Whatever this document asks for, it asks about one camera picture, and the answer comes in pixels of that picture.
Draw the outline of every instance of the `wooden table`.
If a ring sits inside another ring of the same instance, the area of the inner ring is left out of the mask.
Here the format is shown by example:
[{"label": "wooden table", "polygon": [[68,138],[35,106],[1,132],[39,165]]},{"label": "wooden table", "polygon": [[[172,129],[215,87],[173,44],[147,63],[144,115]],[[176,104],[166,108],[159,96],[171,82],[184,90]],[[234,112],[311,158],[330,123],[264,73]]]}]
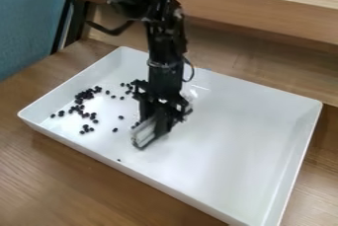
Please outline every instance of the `wooden table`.
[{"label": "wooden table", "polygon": [[[80,40],[0,83],[1,226],[224,225],[34,132],[16,113],[114,46]],[[338,225],[338,109],[325,106],[283,226]]]}]

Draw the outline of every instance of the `robotic arm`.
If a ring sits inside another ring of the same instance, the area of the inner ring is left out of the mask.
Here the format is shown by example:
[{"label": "robotic arm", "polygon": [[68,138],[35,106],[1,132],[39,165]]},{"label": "robotic arm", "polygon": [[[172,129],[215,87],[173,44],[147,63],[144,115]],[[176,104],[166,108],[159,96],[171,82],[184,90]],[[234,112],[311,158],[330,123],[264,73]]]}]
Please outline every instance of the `robotic arm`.
[{"label": "robotic arm", "polygon": [[142,149],[170,132],[192,111],[180,94],[185,82],[184,64],[189,63],[184,57],[187,52],[184,15],[177,0],[108,0],[108,3],[128,21],[113,30],[89,22],[91,27],[113,36],[122,33],[134,21],[142,21],[146,27],[148,81],[134,81],[133,97],[139,101],[140,126],[131,136],[133,145]]}]

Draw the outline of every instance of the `blue chair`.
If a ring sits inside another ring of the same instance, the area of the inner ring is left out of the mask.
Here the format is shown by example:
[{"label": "blue chair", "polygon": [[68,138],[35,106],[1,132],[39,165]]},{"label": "blue chair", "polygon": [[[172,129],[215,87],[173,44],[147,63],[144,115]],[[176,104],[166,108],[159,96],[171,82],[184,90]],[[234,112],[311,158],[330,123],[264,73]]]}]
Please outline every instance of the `blue chair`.
[{"label": "blue chair", "polygon": [[64,0],[0,0],[0,80],[50,54]]}]

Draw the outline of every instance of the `cable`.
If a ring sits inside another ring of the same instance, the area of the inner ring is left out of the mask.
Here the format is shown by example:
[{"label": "cable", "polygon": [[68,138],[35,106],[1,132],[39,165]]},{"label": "cable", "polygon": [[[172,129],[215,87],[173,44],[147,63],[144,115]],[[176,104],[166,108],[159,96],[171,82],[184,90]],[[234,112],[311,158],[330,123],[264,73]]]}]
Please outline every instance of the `cable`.
[{"label": "cable", "polygon": [[182,80],[183,80],[183,82],[186,82],[186,83],[187,82],[191,82],[194,79],[194,77],[195,77],[195,67],[194,67],[194,65],[192,64],[192,62],[190,62],[190,60],[187,57],[183,56],[183,60],[184,60],[184,62],[186,64],[188,64],[192,68],[192,73],[191,73],[191,75],[190,75],[190,77],[189,77],[188,80],[186,80],[184,78]]}]

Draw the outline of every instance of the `white tray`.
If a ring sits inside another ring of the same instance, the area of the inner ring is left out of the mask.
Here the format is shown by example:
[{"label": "white tray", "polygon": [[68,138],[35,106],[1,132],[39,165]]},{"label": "white tray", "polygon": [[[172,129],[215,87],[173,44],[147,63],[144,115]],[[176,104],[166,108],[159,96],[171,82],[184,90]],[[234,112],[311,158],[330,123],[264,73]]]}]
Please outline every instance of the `white tray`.
[{"label": "white tray", "polygon": [[[120,47],[19,112],[31,128],[158,188],[231,225],[279,225],[322,104],[305,97],[196,69],[186,84],[194,112],[143,151],[129,128],[137,101],[104,93],[86,105],[99,124],[68,110],[78,92],[146,79],[147,54]],[[126,119],[119,120],[122,114]],[[85,123],[95,131],[80,135]]]}]

